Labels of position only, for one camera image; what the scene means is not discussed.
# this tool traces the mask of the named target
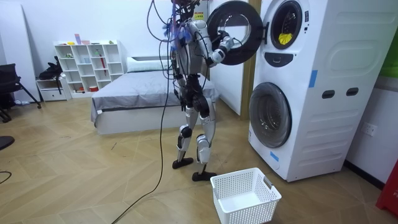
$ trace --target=white wall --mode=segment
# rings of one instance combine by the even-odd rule
[[[47,62],[54,62],[53,41],[76,42],[75,34],[80,34],[82,40],[117,39],[126,55],[158,55],[159,42],[146,27],[149,0],[2,1],[22,4],[36,76],[48,68]],[[156,0],[156,6],[164,20],[170,17],[170,0]],[[163,37],[163,24],[154,10],[149,25],[156,36]]]
[[[1,34],[0,34],[0,65],[5,65],[7,64],[6,62],[6,56],[4,55],[4,50],[1,44]]]
[[[377,126],[373,137],[363,122]],[[346,159],[386,183],[398,159],[398,92],[373,89]]]
[[[210,13],[220,4],[230,0],[210,1]],[[210,80],[221,94],[221,99],[238,115],[241,114],[243,63],[217,65],[210,69]]]
[[[0,1],[0,32],[6,63],[16,64],[21,84],[35,99],[39,99],[24,11],[19,3]],[[16,100],[33,101],[24,90],[15,92],[14,97]]]

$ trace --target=sticker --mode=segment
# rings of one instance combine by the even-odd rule
[[[305,14],[305,22],[308,22],[310,20],[310,13],[308,11],[305,11],[304,14]]]
[[[315,86],[315,81],[317,80],[318,70],[312,70],[309,88]]]
[[[204,20],[205,16],[203,15],[203,12],[195,12],[193,18],[196,20]]]
[[[277,162],[279,162],[279,158],[271,151],[271,157],[274,158]]]

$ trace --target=wall outlet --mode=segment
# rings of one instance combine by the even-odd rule
[[[377,129],[377,126],[376,125],[373,125],[373,124],[369,124],[369,123],[367,123],[367,122],[364,122],[363,124],[362,124],[362,128],[361,128],[361,131],[363,132],[363,133],[365,133],[365,134],[367,134],[368,136],[374,136],[374,134],[376,133],[376,129]]]

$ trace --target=cube shelf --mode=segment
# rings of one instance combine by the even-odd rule
[[[124,74],[120,45],[55,45],[72,98],[91,97],[91,86],[104,88]],[[85,93],[76,91],[84,89]]]

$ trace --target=red object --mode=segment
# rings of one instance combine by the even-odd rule
[[[105,63],[104,63],[104,59],[103,58],[101,58],[101,62],[102,62],[102,67],[105,68]]]
[[[98,87],[97,86],[91,86],[89,87],[90,91],[98,91]]]
[[[387,180],[376,206],[386,208],[398,216],[398,161]]]

